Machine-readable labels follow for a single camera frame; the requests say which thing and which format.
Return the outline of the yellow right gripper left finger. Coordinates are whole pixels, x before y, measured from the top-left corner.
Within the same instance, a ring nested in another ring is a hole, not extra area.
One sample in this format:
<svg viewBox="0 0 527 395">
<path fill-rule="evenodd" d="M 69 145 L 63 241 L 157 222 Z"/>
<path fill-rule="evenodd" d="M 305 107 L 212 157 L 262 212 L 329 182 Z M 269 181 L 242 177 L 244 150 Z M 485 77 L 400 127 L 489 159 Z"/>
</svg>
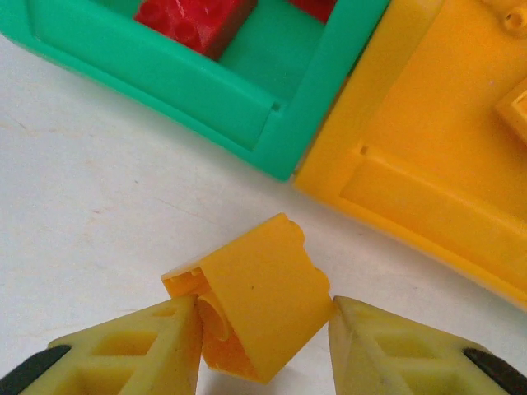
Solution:
<svg viewBox="0 0 527 395">
<path fill-rule="evenodd" d="M 3 394 L 194 394 L 203 325 L 193 296 L 71 333 L 1 379 Z"/>
</svg>

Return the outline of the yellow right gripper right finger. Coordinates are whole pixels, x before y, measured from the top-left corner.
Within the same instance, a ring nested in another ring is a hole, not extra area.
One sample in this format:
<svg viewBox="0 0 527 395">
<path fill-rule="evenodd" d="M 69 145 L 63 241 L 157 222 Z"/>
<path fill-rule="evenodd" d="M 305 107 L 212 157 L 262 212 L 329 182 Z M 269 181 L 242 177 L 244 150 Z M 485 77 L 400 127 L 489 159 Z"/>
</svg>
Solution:
<svg viewBox="0 0 527 395">
<path fill-rule="evenodd" d="M 334 298 L 337 394 L 524 394 L 526 377 L 485 347 L 352 298 Z"/>
</svg>

